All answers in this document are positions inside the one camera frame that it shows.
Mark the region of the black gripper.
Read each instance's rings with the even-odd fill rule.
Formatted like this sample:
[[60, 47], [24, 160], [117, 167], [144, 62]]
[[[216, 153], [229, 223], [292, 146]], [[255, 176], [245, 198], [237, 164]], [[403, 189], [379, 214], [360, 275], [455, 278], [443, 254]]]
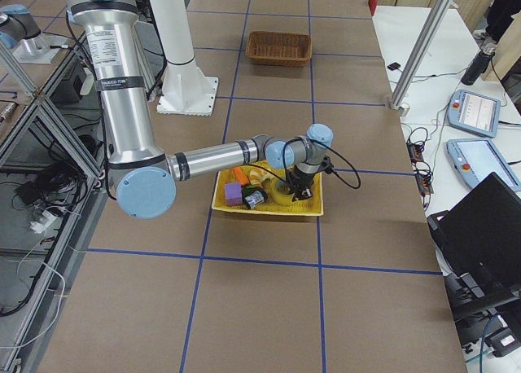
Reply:
[[291, 201], [296, 202], [300, 199], [299, 192], [302, 199], [310, 199], [313, 197], [311, 186], [317, 172], [303, 172], [296, 165], [293, 165], [286, 170], [287, 185], [290, 188], [289, 194]]

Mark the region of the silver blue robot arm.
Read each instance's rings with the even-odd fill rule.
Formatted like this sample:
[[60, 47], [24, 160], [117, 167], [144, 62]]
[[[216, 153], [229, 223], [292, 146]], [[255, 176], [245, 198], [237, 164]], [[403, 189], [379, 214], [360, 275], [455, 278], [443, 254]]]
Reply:
[[[167, 67], [158, 109], [162, 113], [208, 116], [218, 80], [204, 75], [195, 61], [184, 0], [149, 0]], [[287, 141], [266, 135], [167, 155], [156, 142], [145, 81], [134, 40], [135, 0], [68, 0], [73, 20], [85, 29], [96, 76], [96, 90], [113, 150], [108, 171], [116, 200], [131, 217], [151, 219], [173, 204], [178, 182], [267, 160], [271, 167], [291, 166], [296, 196], [301, 197], [331, 149], [332, 130], [311, 125]]]

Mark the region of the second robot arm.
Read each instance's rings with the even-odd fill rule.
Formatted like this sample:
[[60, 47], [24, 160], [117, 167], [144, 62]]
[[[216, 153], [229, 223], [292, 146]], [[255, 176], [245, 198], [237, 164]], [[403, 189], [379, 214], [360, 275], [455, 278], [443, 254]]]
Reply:
[[10, 4], [1, 8], [1, 42], [7, 49], [13, 49], [23, 40], [40, 36], [40, 27], [27, 7]]

